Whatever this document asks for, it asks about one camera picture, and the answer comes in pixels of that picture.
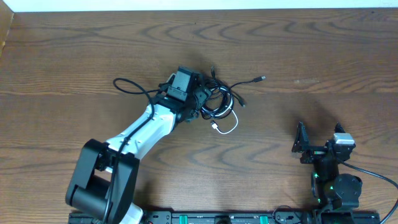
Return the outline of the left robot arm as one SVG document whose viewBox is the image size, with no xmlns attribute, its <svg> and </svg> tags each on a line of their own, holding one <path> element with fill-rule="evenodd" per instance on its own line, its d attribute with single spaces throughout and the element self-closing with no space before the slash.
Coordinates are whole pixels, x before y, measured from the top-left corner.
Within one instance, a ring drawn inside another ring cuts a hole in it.
<svg viewBox="0 0 398 224">
<path fill-rule="evenodd" d="M 179 123 L 197 119 L 210 95 L 203 74 L 179 67 L 148 97 L 144 113 L 128 128 L 105 142 L 85 143 L 66 204 L 101 223 L 139 223 L 144 212 L 134 205 L 133 195 L 141 159 Z"/>
</svg>

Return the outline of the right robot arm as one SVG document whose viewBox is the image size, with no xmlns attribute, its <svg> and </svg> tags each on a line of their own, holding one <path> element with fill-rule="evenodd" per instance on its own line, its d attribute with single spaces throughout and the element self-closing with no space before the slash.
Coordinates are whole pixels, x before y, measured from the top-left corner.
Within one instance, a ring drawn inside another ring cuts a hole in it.
<svg viewBox="0 0 398 224">
<path fill-rule="evenodd" d="M 336 124 L 333 137 L 322 146 L 310 144 L 302 122 L 292 152 L 301 153 L 302 164 L 312 164 L 312 193 L 318 207 L 308 214 L 308 223 L 354 223 L 353 210 L 359 207 L 362 180 L 351 174 L 341 174 L 338 166 L 350 158 L 356 147 L 353 137 Z"/>
</svg>

